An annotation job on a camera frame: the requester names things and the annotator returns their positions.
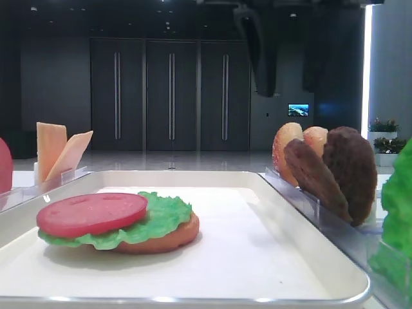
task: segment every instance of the small screen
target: small screen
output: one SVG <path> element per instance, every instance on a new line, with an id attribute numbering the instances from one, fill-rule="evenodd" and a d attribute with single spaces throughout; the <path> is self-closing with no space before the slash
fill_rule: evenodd
<path id="1" fill-rule="evenodd" d="M 309 104 L 289 104 L 288 116 L 307 117 L 309 116 Z"/>

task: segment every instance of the toy food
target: toy food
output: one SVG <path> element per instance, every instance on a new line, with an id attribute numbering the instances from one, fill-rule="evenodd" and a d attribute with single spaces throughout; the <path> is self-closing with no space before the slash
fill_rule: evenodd
<path id="1" fill-rule="evenodd" d="M 73 135 L 67 141 L 65 126 L 37 123 L 37 162 L 39 183 L 76 169 L 93 132 Z"/>
<path id="2" fill-rule="evenodd" d="M 348 201 L 352 225 L 362 224 L 371 212 L 377 186 L 375 154 L 370 143 L 350 127 L 333 129 L 324 146 L 323 162 Z"/>
<path id="3" fill-rule="evenodd" d="M 290 172 L 286 161 L 283 149 L 285 146 L 293 139 L 303 140 L 303 132 L 300 124 L 295 122 L 289 122 L 283 125 L 279 131 L 276 133 L 273 147 L 272 147 L 272 158 L 275 170 L 277 170 L 282 178 L 287 182 L 291 183 L 295 187 L 297 186 L 297 181 Z"/>
<path id="4" fill-rule="evenodd" d="M 333 174 L 309 145 L 298 139 L 290 141 L 285 147 L 285 160 L 302 190 L 319 198 L 323 207 L 344 221 L 352 221 L 348 202 Z"/>
<path id="5" fill-rule="evenodd" d="M 0 194 L 8 192 L 13 185 L 13 160 L 10 150 L 0 138 Z"/>
<path id="6" fill-rule="evenodd" d="M 304 142 L 309 145 L 318 156 L 322 157 L 328 130 L 323 127 L 309 127 L 303 131 Z"/>
<path id="7" fill-rule="evenodd" d="M 93 245 L 128 254 L 168 252 L 199 233 L 199 219 L 190 204 L 155 192 L 90 194 L 58 201 L 38 213 L 37 225 L 39 237 L 52 245 Z"/>
<path id="8" fill-rule="evenodd" d="M 370 265 L 400 291 L 412 297 L 412 286 L 406 286 L 407 278 L 412 277 L 407 263 L 407 259 L 412 259 L 412 140 L 400 152 L 393 166 L 395 172 L 382 186 L 382 208 L 388 212 L 382 239 L 404 256 L 381 245 L 377 254 L 371 258 Z"/>

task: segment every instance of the light strip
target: light strip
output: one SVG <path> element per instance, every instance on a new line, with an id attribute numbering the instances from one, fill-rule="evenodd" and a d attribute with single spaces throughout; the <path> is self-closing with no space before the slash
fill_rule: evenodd
<path id="1" fill-rule="evenodd" d="M 371 44 L 372 44 L 372 14 L 373 7 L 368 5 L 365 9 L 365 37 L 363 55 L 363 90 L 362 90 L 362 125 L 360 133 L 368 138 L 369 126 L 369 95 L 371 77 Z"/>

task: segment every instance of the potted plant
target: potted plant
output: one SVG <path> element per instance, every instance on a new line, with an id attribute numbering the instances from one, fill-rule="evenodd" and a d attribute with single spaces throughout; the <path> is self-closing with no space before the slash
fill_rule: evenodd
<path id="1" fill-rule="evenodd" d="M 387 138 L 392 140 L 398 137 L 399 126 L 394 119 L 389 119 L 386 122 L 381 122 L 376 118 L 369 126 L 368 140 L 373 147 L 373 143 L 377 138 Z"/>
<path id="2" fill-rule="evenodd" d="M 399 152 L 405 147 L 406 140 L 394 138 L 389 140 L 384 137 L 377 138 L 374 141 L 376 150 L 376 164 L 378 166 L 392 166 Z"/>

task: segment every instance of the brown patty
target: brown patty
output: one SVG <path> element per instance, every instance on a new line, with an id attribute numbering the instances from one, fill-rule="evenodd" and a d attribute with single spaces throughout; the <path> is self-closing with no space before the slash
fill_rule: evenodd
<path id="1" fill-rule="evenodd" d="M 377 185 L 375 154 L 370 143 L 357 130 L 338 127 L 328 133 L 323 162 L 348 201 L 352 225 L 362 224 L 371 211 Z"/>
<path id="2" fill-rule="evenodd" d="M 329 168 L 315 151 L 295 139 L 285 147 L 285 160 L 302 190 L 319 198 L 322 206 L 344 221 L 351 222 L 348 202 Z"/>
<path id="3" fill-rule="evenodd" d="M 194 241 L 199 234 L 199 218 L 192 212 L 189 222 L 161 238 L 151 238 L 143 243 L 129 244 L 122 242 L 113 251 L 126 254 L 154 254 L 173 251 Z"/>

